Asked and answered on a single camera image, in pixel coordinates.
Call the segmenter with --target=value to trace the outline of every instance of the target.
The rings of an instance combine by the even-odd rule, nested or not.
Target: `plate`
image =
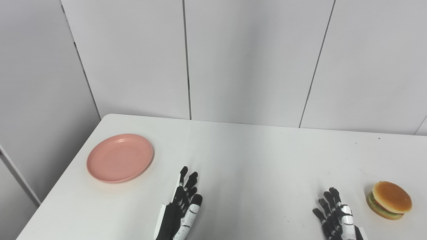
[[[88,156],[89,173],[96,179],[119,183],[132,180],[148,168],[153,147],[137,134],[120,134],[100,142]]]

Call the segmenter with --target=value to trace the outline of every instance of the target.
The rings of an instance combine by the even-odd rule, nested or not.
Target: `top bun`
[[[412,209],[411,197],[405,190],[389,181],[381,181],[372,189],[375,200],[386,210],[404,214]]]

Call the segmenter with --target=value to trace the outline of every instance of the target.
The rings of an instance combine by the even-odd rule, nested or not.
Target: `toy hamburger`
[[[412,209],[409,194],[388,181],[375,184],[368,194],[367,202],[375,213],[390,220],[398,220]]]

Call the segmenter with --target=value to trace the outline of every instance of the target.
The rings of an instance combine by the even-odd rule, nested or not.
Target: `white wall panel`
[[[427,107],[426,9],[337,0],[301,127],[414,134]]]
[[[186,0],[195,120],[298,127],[333,0]]]
[[[15,240],[36,206],[0,160],[0,239]]]
[[[0,144],[40,199],[98,122],[60,2],[0,1]]]
[[[190,117],[181,0],[62,3],[101,117]]]

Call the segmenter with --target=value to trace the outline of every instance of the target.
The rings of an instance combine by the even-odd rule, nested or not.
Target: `robotic hand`
[[[155,240],[184,240],[193,225],[203,198],[196,194],[197,172],[188,176],[184,186],[184,177],[187,172],[188,168],[183,167],[172,201],[168,205],[162,204],[154,230]]]
[[[353,223],[353,214],[346,204],[341,203],[339,192],[331,187],[323,193],[325,199],[319,199],[325,214],[318,209],[313,213],[322,224],[323,234],[327,240],[368,240],[363,228],[358,228]]]

